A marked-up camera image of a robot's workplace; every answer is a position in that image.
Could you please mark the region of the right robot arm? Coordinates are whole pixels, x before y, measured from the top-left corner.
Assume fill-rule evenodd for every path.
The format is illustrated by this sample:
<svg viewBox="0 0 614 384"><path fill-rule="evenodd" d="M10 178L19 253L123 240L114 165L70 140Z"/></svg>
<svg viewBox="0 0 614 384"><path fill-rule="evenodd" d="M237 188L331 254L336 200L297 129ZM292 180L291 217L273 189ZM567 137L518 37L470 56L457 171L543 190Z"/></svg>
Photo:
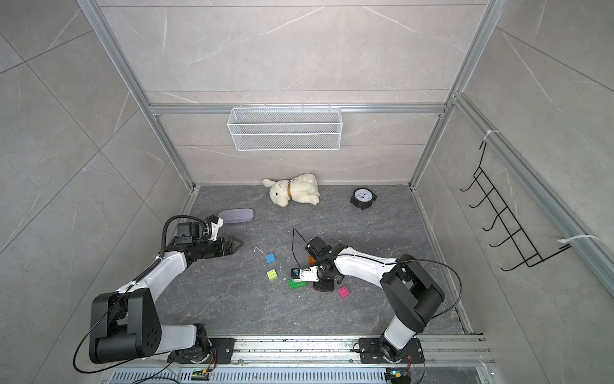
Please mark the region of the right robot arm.
<svg viewBox="0 0 614 384"><path fill-rule="evenodd" d="M387 363L399 363L407 357L405 348L411 339L426 328L445 301L443 289L411 255L383 258L342 243L331 246L318 237L307 243L305 250L316 263L294 269L293 280L330 292L337 278L352 277L384 291L393 318L379 338L375 356Z"/></svg>

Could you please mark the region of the blue lego brick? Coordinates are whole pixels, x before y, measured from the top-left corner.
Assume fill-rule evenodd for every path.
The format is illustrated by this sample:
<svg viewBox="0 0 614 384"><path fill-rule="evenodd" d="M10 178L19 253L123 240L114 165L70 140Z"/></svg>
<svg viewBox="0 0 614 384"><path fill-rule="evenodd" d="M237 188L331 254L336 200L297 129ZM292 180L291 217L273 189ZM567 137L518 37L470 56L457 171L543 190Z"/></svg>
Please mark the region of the blue lego brick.
<svg viewBox="0 0 614 384"><path fill-rule="evenodd" d="M267 261L267 263L268 263L268 264L273 264L273 263L275 263L275 261L276 261L276 259L275 259L274 255L273 255L273 253L267 254L267 255L265 256L265 259L266 259L266 261Z"/></svg>

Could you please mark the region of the pink lego brick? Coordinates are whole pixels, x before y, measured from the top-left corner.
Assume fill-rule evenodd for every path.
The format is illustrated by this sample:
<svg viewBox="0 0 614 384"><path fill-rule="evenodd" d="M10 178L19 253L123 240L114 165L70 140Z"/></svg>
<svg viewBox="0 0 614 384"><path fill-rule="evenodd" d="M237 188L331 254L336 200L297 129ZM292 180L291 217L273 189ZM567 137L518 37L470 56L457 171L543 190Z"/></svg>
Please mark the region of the pink lego brick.
<svg viewBox="0 0 614 384"><path fill-rule="evenodd" d="M343 287L339 288L339 289L337 290L337 292L338 292L339 296L340 296L342 299L345 299L345 298L347 298L347 297L350 295L350 291L349 291L349 290L348 290L348 288L347 288L347 287L345 287L345 286L343 286Z"/></svg>

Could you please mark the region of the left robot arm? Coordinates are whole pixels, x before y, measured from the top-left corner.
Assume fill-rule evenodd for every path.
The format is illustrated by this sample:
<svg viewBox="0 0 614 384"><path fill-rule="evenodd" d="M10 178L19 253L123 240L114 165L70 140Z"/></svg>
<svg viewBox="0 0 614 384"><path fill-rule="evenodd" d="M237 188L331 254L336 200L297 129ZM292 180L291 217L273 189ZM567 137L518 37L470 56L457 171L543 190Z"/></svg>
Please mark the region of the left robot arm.
<svg viewBox="0 0 614 384"><path fill-rule="evenodd" d="M215 241L174 238L164 254L130 283L96 297L86 336L91 362L121 364L166 353L177 363L211 359L213 346L204 326L160 323L156 300L194 262L235 254L243 245L233 236Z"/></svg>

